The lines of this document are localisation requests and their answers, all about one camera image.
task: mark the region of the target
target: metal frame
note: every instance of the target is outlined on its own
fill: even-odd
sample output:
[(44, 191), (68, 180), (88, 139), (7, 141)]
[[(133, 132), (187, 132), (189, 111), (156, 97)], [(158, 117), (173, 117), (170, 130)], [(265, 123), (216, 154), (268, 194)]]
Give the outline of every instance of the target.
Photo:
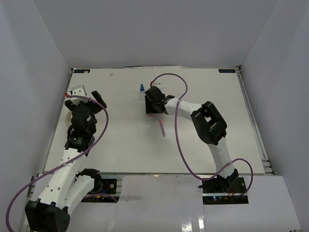
[(267, 155), (267, 152), (266, 152), (263, 140), (262, 140), (262, 136), (261, 136), (260, 130), (257, 126), (256, 119), (255, 119), (255, 116), (254, 116), (254, 113), (253, 113), (253, 109), (252, 109), (250, 101), (249, 101), (249, 97), (248, 97), (248, 94), (247, 94), (247, 91), (246, 91), (245, 83), (244, 83), (242, 75), (241, 75), (241, 69), (239, 69), (239, 67), (238, 67), (238, 69), (235, 69), (235, 70), (236, 70), (236, 74), (237, 74), (237, 77), (238, 77), (241, 92), (242, 92), (243, 98), (245, 100), (245, 104), (246, 104), (246, 107), (247, 107), (247, 111), (248, 111), (248, 114), (249, 114), (251, 125), (252, 125), (252, 128), (253, 128), (254, 137), (256, 139), (256, 143), (258, 144), (258, 149), (259, 149), (259, 152), (260, 152), (261, 159), (268, 159), (268, 155)]

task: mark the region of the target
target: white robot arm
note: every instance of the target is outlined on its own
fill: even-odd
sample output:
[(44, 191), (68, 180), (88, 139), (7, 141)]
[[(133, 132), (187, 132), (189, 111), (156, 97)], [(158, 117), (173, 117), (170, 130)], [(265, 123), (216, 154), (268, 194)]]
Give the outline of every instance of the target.
[[(175, 114), (177, 98), (171, 95), (165, 96), (156, 86), (152, 86), (145, 94), (147, 114)], [(231, 163), (225, 138), (227, 124), (213, 103), (208, 101), (205, 104), (194, 104), (180, 101), (178, 116), (193, 122), (198, 136), (211, 150), (217, 172), (226, 164)], [(217, 180), (224, 189), (229, 189), (238, 176), (237, 169), (231, 163), (220, 172)]]
[[(72, 88), (70, 95), (86, 96), (84, 86)], [(92, 92), (92, 95), (106, 108), (97, 91)], [(28, 201), (25, 208), (29, 226), (33, 231), (65, 232), (77, 204), (88, 192), (97, 192), (101, 188), (101, 175), (98, 170), (84, 169), (76, 178), (88, 153), (65, 163), (85, 152), (93, 144), (97, 123), (95, 114), (101, 111), (101, 108), (81, 98), (67, 100), (65, 105), (72, 111), (72, 125), (68, 129), (67, 142), (60, 161), (63, 167), (53, 173), (37, 200)]]

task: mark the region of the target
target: white tabletop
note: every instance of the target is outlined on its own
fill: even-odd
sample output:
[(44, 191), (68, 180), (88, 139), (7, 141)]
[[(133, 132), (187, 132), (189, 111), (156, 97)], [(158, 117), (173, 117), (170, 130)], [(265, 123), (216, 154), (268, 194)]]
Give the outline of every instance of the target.
[[(218, 69), (138, 68), (138, 69), (91, 69), (90, 73), (74, 73), (70, 86), (84, 85), (89, 96), (97, 90), (107, 104), (110, 116), (106, 134), (90, 151), (81, 165), (105, 173), (181, 173), (186, 169), (179, 155), (174, 116), (145, 113), (145, 103), (140, 100), (140, 84), (147, 89), (149, 83), (162, 73), (176, 73), (188, 83), (184, 101), (215, 104), (227, 122), (227, 147), (232, 159), (248, 160), (254, 173), (264, 173), (261, 157), (246, 104), (236, 73), (219, 73)], [(179, 97), (184, 92), (183, 82), (174, 76), (163, 76), (158, 82), (162, 92)], [(69, 110), (63, 106), (45, 170), (57, 166), (63, 154), (67, 127), (65, 116)], [(105, 124), (105, 114), (96, 115), (98, 138)], [(162, 136), (159, 120), (162, 120), (166, 137)], [(179, 138), (184, 156), (198, 174), (215, 172), (215, 165), (208, 146), (203, 143), (193, 123), (178, 120)], [(239, 173), (250, 173), (246, 163), (234, 163)]]

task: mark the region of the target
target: purple cable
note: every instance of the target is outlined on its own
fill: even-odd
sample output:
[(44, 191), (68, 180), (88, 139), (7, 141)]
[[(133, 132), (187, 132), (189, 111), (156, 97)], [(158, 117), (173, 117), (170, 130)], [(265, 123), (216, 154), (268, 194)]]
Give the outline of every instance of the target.
[(245, 160), (245, 159), (242, 159), (242, 158), (237, 158), (237, 159), (234, 159), (231, 163), (227, 163), (226, 165), (224, 165), (216, 174), (214, 174), (213, 176), (209, 177), (209, 178), (201, 178), (199, 177), (198, 175), (196, 175), (192, 170), (191, 168), (189, 167), (187, 161), (185, 160), (184, 156), (183, 156), (183, 151), (180, 147), (180, 143), (179, 143), (179, 137), (178, 137), (178, 130), (177, 130), (177, 115), (178, 115), (178, 107), (179, 107), (179, 104), (180, 104), (180, 100), (186, 95), (186, 93), (188, 92), (188, 85), (186, 83), (186, 81), (179, 75), (177, 74), (174, 74), (174, 73), (164, 73), (164, 74), (161, 74), (159, 76), (157, 76), (150, 84), (150, 86), (152, 85), (152, 83), (154, 83), (156, 81), (156, 79), (158, 79), (159, 77), (161, 76), (164, 76), (164, 75), (173, 75), (173, 76), (176, 76), (178, 78), (180, 78), (184, 84), (185, 84), (185, 92), (179, 97), (178, 99), (178, 102), (177, 102), (177, 105), (176, 105), (176, 110), (175, 110), (175, 136), (176, 136), (176, 143), (177, 143), (177, 147), (178, 147), (178, 150), (179, 150), (179, 153), (180, 153), (180, 156), (182, 157), (182, 160), (185, 164), (185, 166), (187, 167), (188, 171), (197, 179), (199, 180), (202, 180), (202, 181), (208, 181), (208, 180), (211, 180), (211, 179), (214, 179), (217, 175), (220, 174), (220, 172), (222, 172), (224, 170), (224, 168), (226, 168), (228, 165), (230, 165), (231, 163), (234, 163), (235, 161), (237, 160), (241, 160), (241, 161), (244, 161), (246, 162), (249, 167), (250, 167), (250, 171), (251, 171), (251, 180), (250, 180), (250, 184), (248, 186), (248, 188), (239, 196), (243, 196), (244, 194), (246, 194), (248, 192), (248, 190), (251, 188), (251, 185), (252, 185), (252, 182), (253, 182), (253, 169), (252, 169), (252, 166), (250, 165), (250, 163)]
[[(97, 143), (98, 141), (102, 138), (103, 134), (105, 133), (106, 129), (107, 129), (107, 126), (108, 126), (108, 121), (109, 121), (109, 117), (108, 117), (108, 113), (107, 113), (107, 110), (105, 109), (105, 107), (103, 105), (101, 105), (99, 102), (97, 102), (96, 100), (93, 100), (91, 98), (88, 98), (88, 97), (84, 97), (84, 96), (78, 96), (78, 95), (67, 95), (68, 98), (82, 98), (82, 99), (86, 99), (88, 101), (92, 101), (93, 103), (97, 104), (98, 106), (100, 106), (105, 114), (106, 114), (106, 123), (105, 123), (105, 127), (103, 129), (103, 132), (101, 133), (101, 135), (98, 137), (98, 139), (87, 149), (85, 150), (84, 152), (82, 152), (81, 154), (79, 154), (78, 156), (70, 159), (69, 161), (66, 162), (66, 164), (69, 164), (71, 163), (72, 161), (78, 159), (79, 157), (83, 156), (84, 154), (88, 153)], [(41, 180), (43, 177), (53, 173), (54, 171), (62, 168), (63, 165), (59, 165), (58, 167), (55, 167), (53, 168), (52, 170), (44, 173), (43, 175), (35, 178), (34, 180), (32, 180), (30, 183), (26, 184), (24, 187), (22, 187), (17, 194), (15, 194), (15, 196), (12, 198), (11, 202), (9, 203), (9, 206), (6, 210), (6, 215), (5, 215), (5, 223), (6, 223), (6, 227), (8, 228), (9, 232), (14, 232), (11, 225), (10, 225), (10, 210), (12, 208), (12, 205), (14, 203), (14, 201), (16, 200), (16, 198), (25, 190), (27, 189), (29, 186), (33, 185), (35, 182), (37, 182), (38, 180)]]
[(110, 197), (110, 198), (112, 198), (112, 200), (114, 201), (114, 202), (118, 202), (112, 195), (110, 195), (110, 194), (108, 194), (108, 193), (97, 193), (97, 194), (90, 194), (90, 195), (88, 195), (88, 196), (85, 196), (84, 198), (83, 198), (83, 200), (84, 199), (87, 199), (87, 198), (90, 198), (90, 197), (96, 197), (96, 196), (107, 196), (107, 197)]

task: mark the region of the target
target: purple wire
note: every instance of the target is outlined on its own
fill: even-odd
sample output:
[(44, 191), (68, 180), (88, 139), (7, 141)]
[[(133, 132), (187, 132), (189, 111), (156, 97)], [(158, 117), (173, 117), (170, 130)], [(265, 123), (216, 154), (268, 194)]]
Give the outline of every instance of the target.
[(110, 198), (112, 198), (112, 200), (114, 201), (114, 202), (118, 202), (112, 195), (110, 195), (110, 194), (108, 194), (108, 193), (97, 193), (97, 194), (90, 194), (90, 195), (87, 195), (87, 196), (85, 196), (84, 198), (83, 198), (83, 200), (84, 199), (87, 199), (87, 198), (90, 198), (90, 197), (96, 197), (96, 196), (107, 196), (107, 197), (110, 197)]
[(189, 167), (187, 161), (186, 161), (185, 158), (184, 158), (183, 151), (182, 151), (182, 149), (181, 149), (181, 147), (180, 147), (179, 137), (178, 137), (178, 130), (177, 130), (177, 115), (178, 115), (178, 108), (179, 108), (180, 100), (181, 100), (181, 99), (186, 95), (186, 93), (188, 92), (188, 85), (187, 85), (186, 81), (185, 81), (181, 76), (179, 76), (179, 75), (177, 75), (177, 74), (174, 74), (174, 73), (163, 73), (163, 74), (157, 76), (157, 77), (151, 82), (151, 84), (154, 83), (154, 82), (156, 81), (156, 79), (158, 79), (159, 77), (164, 76), (164, 75), (173, 75), (173, 76), (176, 76), (176, 77), (180, 78), (180, 79), (184, 82), (184, 84), (185, 84), (185, 92), (179, 97), (178, 102), (177, 102), (177, 104), (176, 104), (176, 110), (175, 110), (175, 136), (176, 136), (176, 143), (177, 143), (177, 147), (178, 147), (180, 156), (182, 157), (182, 160), (183, 160), (185, 166), (187, 167), (188, 171), (189, 171), (195, 178), (197, 178), (197, 179), (199, 179), (199, 180), (202, 180), (202, 181), (208, 181), (208, 180), (214, 179), (217, 175), (220, 174), (220, 172), (222, 172), (222, 171), (224, 170), (224, 168), (226, 168), (227, 166), (229, 166), (231, 163), (234, 163), (234, 162), (237, 161), (237, 160), (244, 161), (244, 162), (246, 162), (246, 163), (249, 165), (249, 167), (250, 167), (250, 171), (251, 171), (251, 180), (250, 180), (250, 184), (249, 184), (248, 188), (247, 188), (241, 195), (239, 195), (239, 196), (243, 196), (244, 194), (246, 194), (246, 193), (248, 192), (248, 190), (251, 188), (251, 185), (252, 185), (252, 182), (253, 182), (253, 169), (252, 169), (252, 166), (250, 165), (250, 163), (249, 163), (247, 160), (245, 160), (245, 159), (242, 159), (242, 158), (234, 159), (231, 163), (227, 163), (226, 165), (224, 165), (216, 174), (214, 174), (213, 176), (211, 176), (211, 177), (209, 177), (209, 178), (201, 178), (201, 177), (199, 177), (199, 176), (196, 175), (196, 174), (192, 171), (192, 169)]
[[(103, 132), (101, 133), (101, 135), (98, 137), (98, 139), (87, 149), (85, 150), (84, 152), (82, 152), (81, 154), (79, 154), (78, 156), (70, 159), (69, 161), (66, 162), (66, 164), (69, 164), (71, 162), (73, 162), (74, 160), (78, 159), (79, 157), (83, 156), (84, 154), (88, 153), (97, 143), (98, 141), (102, 138), (103, 134), (105, 133), (106, 129), (107, 129), (107, 126), (108, 126), (108, 121), (109, 121), (109, 117), (108, 117), (108, 113), (107, 113), (107, 110), (105, 109), (105, 107), (103, 105), (101, 105), (99, 102), (97, 102), (96, 100), (93, 100), (91, 98), (88, 98), (88, 97), (84, 97), (84, 96), (78, 96), (78, 95), (68, 95), (67, 97), (69, 98), (82, 98), (82, 99), (86, 99), (88, 101), (92, 101), (93, 103), (97, 104), (98, 106), (100, 106), (105, 114), (106, 114), (106, 123), (105, 123), (105, 127), (103, 129)], [(53, 168), (52, 170), (44, 173), (43, 175), (35, 178), (34, 180), (32, 180), (30, 183), (26, 184), (24, 187), (22, 187), (17, 194), (15, 194), (15, 196), (12, 198), (11, 202), (9, 203), (9, 206), (6, 210), (6, 214), (5, 214), (5, 223), (6, 223), (6, 227), (8, 228), (9, 232), (14, 232), (11, 225), (10, 225), (10, 210), (12, 208), (12, 205), (14, 203), (14, 201), (16, 200), (16, 198), (25, 190), (27, 189), (29, 186), (33, 185), (35, 182), (37, 182), (38, 180), (41, 180), (43, 177), (53, 173), (54, 171), (62, 168), (63, 165), (59, 165), (58, 167), (55, 167)]]

